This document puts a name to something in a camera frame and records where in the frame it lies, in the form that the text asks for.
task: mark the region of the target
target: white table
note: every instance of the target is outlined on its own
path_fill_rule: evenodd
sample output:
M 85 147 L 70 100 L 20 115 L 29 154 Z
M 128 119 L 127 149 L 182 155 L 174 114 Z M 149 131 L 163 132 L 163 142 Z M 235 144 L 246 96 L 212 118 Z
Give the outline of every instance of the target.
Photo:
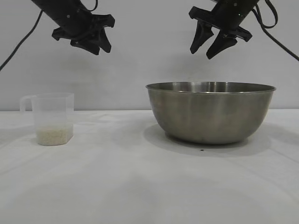
M 298 224 L 299 110 L 243 143 L 167 138 L 151 111 L 78 112 L 67 145 L 0 113 L 0 224 Z

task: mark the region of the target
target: plastic measuring cup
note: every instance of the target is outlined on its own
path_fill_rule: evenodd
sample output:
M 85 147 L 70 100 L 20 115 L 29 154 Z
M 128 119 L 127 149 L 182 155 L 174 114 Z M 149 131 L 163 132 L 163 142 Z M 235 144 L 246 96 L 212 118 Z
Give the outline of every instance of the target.
M 30 99 L 37 143 L 43 146 L 66 144 L 73 136 L 74 94 L 46 93 L 22 97 L 20 111 L 26 111 Z

